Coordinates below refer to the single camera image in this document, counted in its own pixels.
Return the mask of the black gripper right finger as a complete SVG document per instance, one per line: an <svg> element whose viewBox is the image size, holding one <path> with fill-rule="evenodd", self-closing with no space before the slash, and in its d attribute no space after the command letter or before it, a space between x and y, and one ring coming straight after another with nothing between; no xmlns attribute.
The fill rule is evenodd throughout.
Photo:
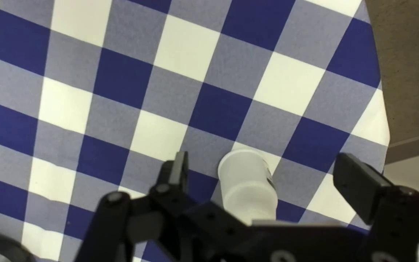
<svg viewBox="0 0 419 262"><path fill-rule="evenodd" d="M338 156L334 185L371 231L419 231L419 192L395 185L354 154Z"/></svg>

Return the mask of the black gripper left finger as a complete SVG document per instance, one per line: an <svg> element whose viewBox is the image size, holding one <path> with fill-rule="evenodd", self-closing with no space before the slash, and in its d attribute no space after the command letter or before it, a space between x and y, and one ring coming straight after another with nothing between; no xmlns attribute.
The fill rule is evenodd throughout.
<svg viewBox="0 0 419 262"><path fill-rule="evenodd" d="M159 172L153 192L157 197L182 198L188 189L188 153L178 151L174 160L166 160Z"/></svg>

